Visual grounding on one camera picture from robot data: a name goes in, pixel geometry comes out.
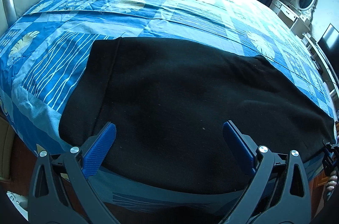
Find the silver screw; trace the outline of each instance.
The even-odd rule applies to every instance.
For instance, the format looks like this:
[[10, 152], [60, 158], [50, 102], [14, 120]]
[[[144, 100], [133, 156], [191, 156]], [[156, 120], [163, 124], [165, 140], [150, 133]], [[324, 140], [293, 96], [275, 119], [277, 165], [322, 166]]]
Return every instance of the silver screw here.
[[71, 153], [78, 153], [79, 152], [79, 148], [78, 147], [72, 147], [71, 148]]
[[40, 157], [45, 157], [47, 155], [47, 151], [40, 151]]
[[266, 152], [268, 152], [268, 148], [265, 147], [265, 146], [260, 146], [259, 151], [262, 152], [262, 153], [266, 153]]
[[291, 151], [291, 154], [295, 157], [298, 157], [299, 156], [299, 152], [295, 151], [295, 150], [292, 150]]

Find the vanity table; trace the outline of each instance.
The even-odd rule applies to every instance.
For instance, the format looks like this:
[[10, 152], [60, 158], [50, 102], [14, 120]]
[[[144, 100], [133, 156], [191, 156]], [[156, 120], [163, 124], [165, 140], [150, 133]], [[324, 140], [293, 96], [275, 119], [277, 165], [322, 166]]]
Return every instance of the vanity table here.
[[303, 33], [310, 32], [312, 13], [316, 0], [272, 0], [270, 9], [291, 29], [299, 38]]

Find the television screen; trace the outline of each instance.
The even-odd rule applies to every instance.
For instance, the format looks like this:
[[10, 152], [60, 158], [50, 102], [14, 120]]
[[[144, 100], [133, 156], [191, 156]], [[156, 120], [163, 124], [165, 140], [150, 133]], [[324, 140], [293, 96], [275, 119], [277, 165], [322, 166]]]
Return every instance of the television screen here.
[[333, 72], [337, 75], [337, 82], [339, 77], [339, 32], [329, 25], [325, 34], [318, 42], [319, 47], [326, 55], [330, 65], [333, 68]]

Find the tv stand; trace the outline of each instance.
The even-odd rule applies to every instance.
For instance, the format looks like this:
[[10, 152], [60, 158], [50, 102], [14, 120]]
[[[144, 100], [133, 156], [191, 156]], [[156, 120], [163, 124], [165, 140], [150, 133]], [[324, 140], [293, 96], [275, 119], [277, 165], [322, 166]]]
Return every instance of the tv stand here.
[[323, 69], [323, 74], [321, 75], [324, 82], [326, 83], [329, 94], [332, 98], [335, 111], [338, 116], [338, 109], [339, 109], [339, 81], [337, 75], [335, 74], [331, 64], [329, 63], [327, 57], [322, 52], [321, 48], [318, 44], [314, 41], [309, 33], [303, 33], [304, 39], [303, 42], [307, 47], [307, 50], [310, 54], [314, 57], [314, 59], [320, 64]]

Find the finger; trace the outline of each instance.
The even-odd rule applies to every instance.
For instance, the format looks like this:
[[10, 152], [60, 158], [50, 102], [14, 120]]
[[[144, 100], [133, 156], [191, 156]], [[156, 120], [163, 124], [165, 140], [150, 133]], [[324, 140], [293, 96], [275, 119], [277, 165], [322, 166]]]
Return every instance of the finger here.
[[337, 185], [337, 182], [336, 181], [330, 181], [327, 183], [326, 187], [329, 187], [329, 186], [336, 186]]
[[331, 177], [329, 178], [328, 181], [329, 181], [329, 182], [330, 182], [330, 181], [338, 181], [338, 177], [337, 177], [336, 175], [333, 175], [333, 176], [331, 176]]
[[333, 186], [329, 186], [326, 188], [326, 191], [333, 191], [334, 190], [334, 187]]

